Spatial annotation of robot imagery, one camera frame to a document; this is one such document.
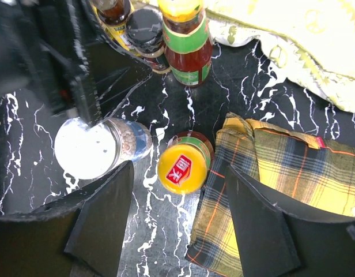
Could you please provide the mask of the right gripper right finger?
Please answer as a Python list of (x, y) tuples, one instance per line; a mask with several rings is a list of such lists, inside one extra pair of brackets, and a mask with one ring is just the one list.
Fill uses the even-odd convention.
[(225, 173), (244, 276), (355, 276), (355, 218), (295, 200), (237, 167)]

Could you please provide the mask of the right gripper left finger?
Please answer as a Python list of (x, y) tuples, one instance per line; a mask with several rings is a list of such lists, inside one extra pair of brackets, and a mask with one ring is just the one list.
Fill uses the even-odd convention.
[(27, 214), (0, 216), (0, 276), (116, 276), (132, 162)]

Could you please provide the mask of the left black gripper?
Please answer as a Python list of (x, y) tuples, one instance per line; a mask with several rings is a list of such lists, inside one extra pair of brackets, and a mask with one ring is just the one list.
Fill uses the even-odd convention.
[(97, 124), (151, 75), (107, 36), (88, 1), (0, 1), (0, 97), (28, 89), (53, 114)]

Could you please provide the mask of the small dark spice jar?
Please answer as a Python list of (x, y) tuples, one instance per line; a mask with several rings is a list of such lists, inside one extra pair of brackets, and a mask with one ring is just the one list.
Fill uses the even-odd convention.
[(126, 20), (126, 35), (152, 71), (165, 74), (171, 70), (165, 57), (163, 19), (156, 9), (142, 8), (131, 13)]

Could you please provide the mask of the sago jar silver lid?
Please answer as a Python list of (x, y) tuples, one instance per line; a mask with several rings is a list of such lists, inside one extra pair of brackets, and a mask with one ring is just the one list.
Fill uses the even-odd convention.
[(78, 179), (95, 179), (125, 161), (144, 158), (152, 146), (150, 131), (139, 122), (109, 118), (91, 128), (78, 117), (60, 127), (54, 150), (65, 172)]

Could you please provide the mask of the short green label sauce bottle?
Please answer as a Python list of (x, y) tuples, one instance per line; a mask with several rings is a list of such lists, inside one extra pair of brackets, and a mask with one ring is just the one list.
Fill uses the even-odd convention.
[(161, 154), (157, 174), (162, 185), (175, 194), (190, 194), (201, 188), (214, 159), (209, 139), (196, 131), (175, 135)]

